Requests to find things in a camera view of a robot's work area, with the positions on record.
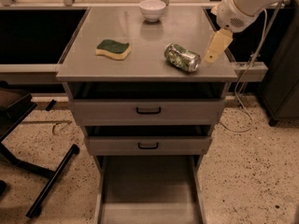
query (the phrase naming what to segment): speckled floor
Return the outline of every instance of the speckled floor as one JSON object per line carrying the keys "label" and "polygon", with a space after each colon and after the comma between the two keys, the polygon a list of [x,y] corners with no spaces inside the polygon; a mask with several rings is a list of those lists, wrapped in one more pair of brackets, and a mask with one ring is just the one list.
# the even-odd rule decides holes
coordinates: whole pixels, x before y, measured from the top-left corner
{"label": "speckled floor", "polygon": [[[198,172],[207,224],[299,223],[299,121],[268,126],[254,97],[244,97],[253,118],[246,133],[217,125],[214,140]],[[46,179],[0,164],[8,189],[0,197],[0,223],[93,223],[99,174],[83,144],[83,135],[64,103],[43,106],[27,120],[72,120],[52,131],[52,124],[22,124],[4,144],[18,158],[55,169],[72,144],[80,147],[38,218],[25,216]],[[249,118],[228,100],[221,119],[231,129],[244,129]]]}

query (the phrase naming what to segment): green sponge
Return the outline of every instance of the green sponge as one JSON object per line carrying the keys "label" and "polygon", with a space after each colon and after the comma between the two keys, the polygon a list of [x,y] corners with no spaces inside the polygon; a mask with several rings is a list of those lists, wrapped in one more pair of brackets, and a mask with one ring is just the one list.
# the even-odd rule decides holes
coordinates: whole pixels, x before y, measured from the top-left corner
{"label": "green sponge", "polygon": [[95,50],[98,56],[107,56],[114,60],[124,60],[131,51],[129,43],[121,43],[115,40],[103,40]]}

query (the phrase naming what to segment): countertop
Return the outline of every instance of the countertop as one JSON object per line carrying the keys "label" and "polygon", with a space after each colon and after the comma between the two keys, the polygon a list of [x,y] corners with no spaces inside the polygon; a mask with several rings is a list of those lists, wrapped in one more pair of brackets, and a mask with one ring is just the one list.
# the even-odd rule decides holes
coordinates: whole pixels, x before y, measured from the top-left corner
{"label": "countertop", "polygon": [[[233,81],[234,68],[223,53],[213,64],[204,61],[188,74],[164,57],[170,43],[204,58],[214,31],[201,6],[168,6],[157,22],[145,21],[138,5],[92,7],[59,67],[64,82],[96,81]],[[130,43],[132,51],[123,61],[96,56],[104,39]]]}

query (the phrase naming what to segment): cable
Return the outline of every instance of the cable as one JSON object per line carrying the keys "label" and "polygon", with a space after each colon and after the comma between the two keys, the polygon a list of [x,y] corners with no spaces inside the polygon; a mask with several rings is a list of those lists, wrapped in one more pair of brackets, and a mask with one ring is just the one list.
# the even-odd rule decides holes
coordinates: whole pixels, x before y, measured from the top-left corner
{"label": "cable", "polygon": [[[266,24],[267,24],[267,19],[268,19],[268,13],[266,11],[266,9],[263,10],[264,12],[264,22],[263,22],[263,32],[262,32],[262,37],[261,37],[261,41],[259,43],[259,46],[258,46],[258,49],[257,50],[260,50],[260,46],[263,44],[264,40],[265,40],[265,37],[266,37],[266,33],[265,33],[265,30],[266,30]],[[241,83],[241,79],[242,77],[248,72],[248,70],[254,65],[254,60],[255,60],[256,57],[252,56],[251,57],[251,60],[249,61],[249,64],[248,64],[248,67],[246,68],[246,70],[241,74],[241,76],[238,78],[236,84],[235,84],[235,90],[234,90],[234,93],[235,93],[235,99],[239,102],[239,104],[241,105],[242,107],[242,111],[249,117],[249,127],[247,129],[244,129],[244,130],[233,130],[231,128],[229,128],[227,125],[225,125],[223,122],[220,122],[220,124],[227,130],[229,131],[232,131],[232,132],[235,132],[235,133],[244,133],[244,132],[247,132],[249,130],[252,129],[252,126],[253,126],[253,118],[252,116],[250,115],[249,111],[246,109],[246,107],[244,106],[243,102],[241,101],[241,98],[239,96],[239,92],[242,91],[243,87],[244,87],[244,82]]]}

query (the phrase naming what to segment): white bowl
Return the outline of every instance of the white bowl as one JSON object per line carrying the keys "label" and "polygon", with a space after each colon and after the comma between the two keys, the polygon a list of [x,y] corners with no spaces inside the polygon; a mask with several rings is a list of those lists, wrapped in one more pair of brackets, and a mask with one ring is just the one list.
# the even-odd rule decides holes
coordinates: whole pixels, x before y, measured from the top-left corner
{"label": "white bowl", "polygon": [[147,21],[157,21],[163,16],[166,3],[160,0],[145,0],[139,3],[139,7]]}

